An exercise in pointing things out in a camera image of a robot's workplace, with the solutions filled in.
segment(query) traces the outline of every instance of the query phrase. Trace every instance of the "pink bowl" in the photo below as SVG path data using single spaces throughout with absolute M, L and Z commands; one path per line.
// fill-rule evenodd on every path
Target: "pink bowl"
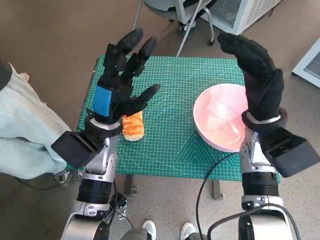
M 241 114 L 248 109 L 246 89 L 219 84 L 200 94 L 193 106 L 193 119 L 203 140 L 224 152 L 239 152 L 245 138 Z

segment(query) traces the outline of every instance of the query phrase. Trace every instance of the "shoe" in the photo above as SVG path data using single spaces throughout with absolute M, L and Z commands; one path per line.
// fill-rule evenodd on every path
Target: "shoe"
M 156 225 L 153 221 L 145 221 L 142 224 L 142 228 L 145 229 L 151 235 L 152 240 L 156 240 Z
M 196 232 L 197 230 L 195 226 L 190 222 L 186 222 L 181 229 L 180 239 L 185 240 L 187 237 L 189 237 L 190 234 L 193 234 Z

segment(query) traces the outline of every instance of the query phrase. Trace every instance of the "table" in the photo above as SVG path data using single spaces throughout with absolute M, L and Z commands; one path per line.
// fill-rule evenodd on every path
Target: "table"
M 95 87 L 104 70 L 103 60 L 104 56 L 97 60 L 78 130 L 84 128 L 85 109 L 92 109 Z M 193 121 L 193 105 L 199 94 L 210 86 L 222 83 L 244 85 L 237 61 L 152 56 L 143 73 L 134 78 L 133 94 L 139 95 L 157 83 L 161 85 L 159 92 L 143 110 L 144 138 L 129 142 L 122 135 L 119 137 L 117 173 L 203 179 L 210 167 L 228 153 L 210 147 L 198 135 Z M 241 181 L 239 156 L 236 154 L 221 162 L 209 178 Z

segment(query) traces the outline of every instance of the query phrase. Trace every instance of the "floor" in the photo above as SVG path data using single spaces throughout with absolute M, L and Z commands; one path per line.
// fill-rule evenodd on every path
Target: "floor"
M 43 102 L 74 128 L 81 111 L 96 58 L 108 43 L 115 43 L 133 23 L 138 0 L 0 0 L 0 55 L 20 72 L 28 72 L 30 84 Z M 271 17 L 265 16 L 243 34 L 269 50 L 276 65 L 283 68 L 285 90 L 282 106 L 289 113 L 287 128 L 311 142 L 320 153 L 320 89 L 291 71 L 320 36 L 318 0 L 283 0 Z M 145 39 L 158 38 L 155 55 L 175 55 L 182 39 L 176 23 L 169 23 L 145 7 L 138 26 Z M 220 32 L 214 29 L 216 36 Z M 219 45 L 207 46 L 208 25 L 197 22 L 181 56 L 229 58 Z M 303 239 L 320 235 L 320 164 L 280 185 L 285 205 L 298 223 Z M 117 177 L 118 185 L 123 176 Z M 178 239 L 186 221 L 195 220 L 195 192 L 201 180 L 137 176 L 138 196 L 130 199 L 129 217 L 138 227 L 153 219 L 157 238 Z M 52 184 L 49 176 L 32 181 Z M 48 192 L 24 187 L 14 178 L 0 175 L 0 233 L 6 240 L 57 240 L 60 238 L 73 199 L 75 183 L 66 189 Z M 239 182 L 223 182 L 224 200 L 214 201 L 206 186 L 200 203 L 200 222 L 206 231 L 213 222 L 240 211 L 242 187 Z M 130 226 L 115 222 L 110 239 L 120 239 Z M 214 239 L 235 240 L 237 222 L 221 226 Z

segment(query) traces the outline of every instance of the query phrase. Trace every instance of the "orange object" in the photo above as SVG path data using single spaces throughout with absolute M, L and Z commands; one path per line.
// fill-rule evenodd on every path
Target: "orange object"
M 131 116 L 122 117 L 123 136 L 128 141 L 138 141 L 145 135 L 144 121 L 142 111 L 139 111 Z

